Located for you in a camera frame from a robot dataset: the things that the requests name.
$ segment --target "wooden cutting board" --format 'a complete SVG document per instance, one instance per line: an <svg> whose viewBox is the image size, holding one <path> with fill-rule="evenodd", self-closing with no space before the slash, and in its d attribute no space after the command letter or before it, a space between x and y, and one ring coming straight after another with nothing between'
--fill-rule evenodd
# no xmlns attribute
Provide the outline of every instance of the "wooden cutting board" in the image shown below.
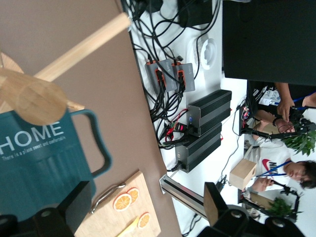
<svg viewBox="0 0 316 237"><path fill-rule="evenodd" d="M98 205L94 214L88 213L75 233L75 237L116 237L137 216L150 213L150 221L143 229L135 228L126 237L157 237L161 232L153 202L150 198L144 175L141 171L135 173L126 182L126 186L117 189L106 200ZM130 188L139 190L138 199L125 211L113 209L114 199L126 193Z"/></svg>

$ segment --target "yellow utensil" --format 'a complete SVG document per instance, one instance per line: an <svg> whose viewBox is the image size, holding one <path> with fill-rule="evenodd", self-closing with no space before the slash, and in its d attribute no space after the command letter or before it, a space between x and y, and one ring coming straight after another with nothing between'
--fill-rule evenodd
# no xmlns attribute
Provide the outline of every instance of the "yellow utensil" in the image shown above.
<svg viewBox="0 0 316 237"><path fill-rule="evenodd" d="M121 233L119 233L117 237L121 237L129 232L132 232L136 228L138 221L139 221L139 216L136 217L136 219L132 222L132 224L130 224Z"/></svg>

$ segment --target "teal mug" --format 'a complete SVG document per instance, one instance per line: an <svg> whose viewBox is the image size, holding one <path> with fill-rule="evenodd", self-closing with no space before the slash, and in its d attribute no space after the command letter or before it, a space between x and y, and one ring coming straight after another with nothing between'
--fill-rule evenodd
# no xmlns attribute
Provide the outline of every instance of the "teal mug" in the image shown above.
<svg viewBox="0 0 316 237"><path fill-rule="evenodd" d="M82 150L72 116L86 115L103 166L92 172ZM0 114L0 214L23 221L43 207L60 203L80 181L90 181L108 171L112 159L91 110L69 113L45 126L32 125L14 111Z"/></svg>

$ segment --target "mug handle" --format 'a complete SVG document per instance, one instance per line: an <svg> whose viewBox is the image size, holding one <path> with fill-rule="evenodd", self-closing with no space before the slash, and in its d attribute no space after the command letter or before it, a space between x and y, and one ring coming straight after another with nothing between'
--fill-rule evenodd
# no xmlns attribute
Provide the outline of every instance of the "mug handle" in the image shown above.
<svg viewBox="0 0 316 237"><path fill-rule="evenodd" d="M95 139L95 142L104 158L104 164L103 166L92 172L92 176L93 178L98 177L99 175L105 173L106 171L108 171L111 166L112 166L112 158L110 153L108 152L108 149L106 148L101 132L99 130L99 125L98 125L98 118L96 116L96 114L92 111L92 110L79 110L79 111L74 111L70 113L71 116L75 116L75 115L86 115L89 118L90 121L90 125L91 125L91 129L92 129L92 133Z"/></svg>

